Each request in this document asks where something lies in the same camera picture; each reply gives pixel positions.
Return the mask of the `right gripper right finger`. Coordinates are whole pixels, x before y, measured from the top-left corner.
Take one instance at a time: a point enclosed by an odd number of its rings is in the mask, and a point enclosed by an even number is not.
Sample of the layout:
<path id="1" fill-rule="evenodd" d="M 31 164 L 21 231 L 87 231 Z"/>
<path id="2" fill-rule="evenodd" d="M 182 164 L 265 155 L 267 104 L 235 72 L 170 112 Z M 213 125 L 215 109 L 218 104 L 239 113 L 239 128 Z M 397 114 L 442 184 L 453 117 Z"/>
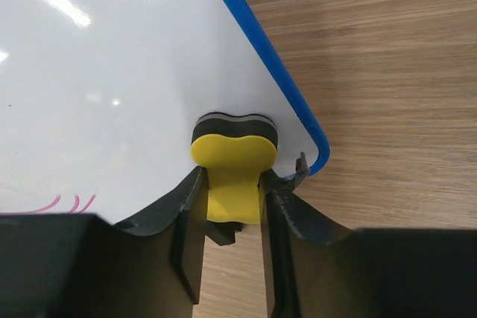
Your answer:
<path id="1" fill-rule="evenodd" d="M 474 317 L 476 231 L 348 229 L 261 175 L 262 251 L 270 317 Z"/>

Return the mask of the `blue framed whiteboard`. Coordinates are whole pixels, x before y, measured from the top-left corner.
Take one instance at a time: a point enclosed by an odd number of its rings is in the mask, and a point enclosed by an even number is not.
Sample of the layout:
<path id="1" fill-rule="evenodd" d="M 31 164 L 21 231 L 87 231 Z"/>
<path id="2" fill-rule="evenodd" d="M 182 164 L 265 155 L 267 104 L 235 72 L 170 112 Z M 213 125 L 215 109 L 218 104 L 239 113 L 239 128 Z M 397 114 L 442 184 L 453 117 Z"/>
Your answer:
<path id="1" fill-rule="evenodd" d="M 329 143 L 246 0 L 1 0 L 1 213 L 139 212 L 211 112 L 263 115 L 274 170 Z"/>

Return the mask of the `yellow black whiteboard eraser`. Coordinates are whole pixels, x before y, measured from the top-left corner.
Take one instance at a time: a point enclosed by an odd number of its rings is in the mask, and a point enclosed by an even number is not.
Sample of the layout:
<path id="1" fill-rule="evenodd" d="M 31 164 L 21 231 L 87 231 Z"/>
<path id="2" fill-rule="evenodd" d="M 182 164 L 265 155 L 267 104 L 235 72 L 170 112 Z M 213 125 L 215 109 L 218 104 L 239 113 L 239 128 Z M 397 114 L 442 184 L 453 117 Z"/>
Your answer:
<path id="1" fill-rule="evenodd" d="M 207 219 L 260 223 L 260 177 L 274 166 L 277 151 L 277 126 L 263 115 L 211 112 L 200 117 L 192 132 L 191 156 L 207 171 Z"/>

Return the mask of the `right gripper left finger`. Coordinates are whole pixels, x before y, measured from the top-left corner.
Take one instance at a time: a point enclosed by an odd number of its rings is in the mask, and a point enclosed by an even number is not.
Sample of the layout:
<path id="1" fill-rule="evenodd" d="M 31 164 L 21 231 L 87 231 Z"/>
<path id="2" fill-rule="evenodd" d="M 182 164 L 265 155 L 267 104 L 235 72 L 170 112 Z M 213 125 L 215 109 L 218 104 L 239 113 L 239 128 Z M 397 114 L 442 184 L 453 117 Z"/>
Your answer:
<path id="1" fill-rule="evenodd" d="M 207 173 L 116 224 L 95 214 L 1 216 L 3 317 L 190 317 L 198 303 Z"/>

